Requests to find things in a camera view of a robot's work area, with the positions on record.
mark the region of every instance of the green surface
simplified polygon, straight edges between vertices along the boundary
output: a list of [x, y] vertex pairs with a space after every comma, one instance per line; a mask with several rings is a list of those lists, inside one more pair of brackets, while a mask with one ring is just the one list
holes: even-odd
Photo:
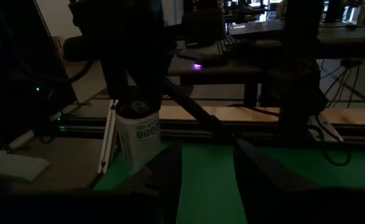
[[[263, 149], [295, 172], [324, 186], [365, 187], [365, 152], [352, 152], [345, 167], [329, 164], [321, 150]], [[335, 161], [346, 154], [330, 152]], [[95, 190], [111, 190], [129, 178], [117, 158]], [[246, 223], [234, 178], [232, 146], [184, 144], [178, 223]]]

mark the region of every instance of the wall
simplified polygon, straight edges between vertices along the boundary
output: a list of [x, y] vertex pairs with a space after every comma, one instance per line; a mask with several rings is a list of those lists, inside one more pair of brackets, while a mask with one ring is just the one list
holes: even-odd
[[80, 30], [73, 25], [73, 16], [68, 7], [69, 0], [36, 0], [36, 2], [52, 36], [69, 38], [81, 35]]

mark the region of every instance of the purple light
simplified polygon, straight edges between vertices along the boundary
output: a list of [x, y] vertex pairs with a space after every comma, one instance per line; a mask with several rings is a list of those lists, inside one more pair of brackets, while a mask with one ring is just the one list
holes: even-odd
[[203, 68], [203, 66], [198, 65], [198, 64], [193, 64], [193, 69], [194, 70], [201, 70]]

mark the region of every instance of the table leg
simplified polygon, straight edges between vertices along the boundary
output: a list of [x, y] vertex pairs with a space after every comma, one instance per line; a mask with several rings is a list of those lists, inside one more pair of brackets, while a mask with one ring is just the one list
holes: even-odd
[[256, 106], [257, 92], [258, 92], [258, 84], [256, 82], [249, 82], [244, 84], [243, 103], [246, 106]]

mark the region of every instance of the floor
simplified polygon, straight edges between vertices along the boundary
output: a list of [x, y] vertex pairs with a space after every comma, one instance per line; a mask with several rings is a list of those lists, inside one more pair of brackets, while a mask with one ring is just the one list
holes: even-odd
[[[333, 71], [340, 64], [339, 60], [325, 60], [323, 64], [322, 76]], [[82, 65], [68, 66], [69, 73], [79, 70]], [[339, 75], [343, 70], [340, 69], [335, 75]], [[353, 86], [356, 69], [353, 69], [352, 75], [347, 84]], [[320, 83], [320, 88], [325, 91], [333, 83], [334, 78], [331, 76], [324, 78]], [[97, 63], [86, 77], [73, 84], [79, 102], [84, 102], [97, 94], [105, 87], [105, 82], [101, 73], [101, 67]], [[337, 92], [338, 85], [334, 86], [327, 97], [332, 98]], [[361, 66], [360, 77], [356, 85], [357, 91], [365, 96], [365, 63]], [[242, 99], [243, 85], [198, 85], [194, 87], [192, 98], [224, 98], [224, 99]], [[336, 108], [345, 108], [351, 92], [344, 89], [341, 99], [345, 102], [337, 103]], [[358, 96], [353, 95], [353, 100], [361, 100]], [[236, 101], [197, 101], [202, 106], [226, 106]], [[176, 105], [173, 101], [163, 101], [164, 105]], [[105, 118], [108, 113], [108, 100], [89, 100], [88, 104], [81, 106], [80, 109], [73, 112], [77, 116], [89, 116]], [[365, 103], [355, 102], [351, 108], [365, 108]], [[35, 139], [28, 145], [29, 151], [18, 152], [23, 155], [32, 157], [41, 157], [48, 160], [52, 165], [46, 170], [33, 184], [15, 184], [16, 191], [25, 190], [70, 190], [87, 187], [95, 178], [98, 169], [99, 155], [101, 151], [102, 140], [97, 139], [73, 139], [73, 138], [56, 138], [51, 144], [42, 144]]]

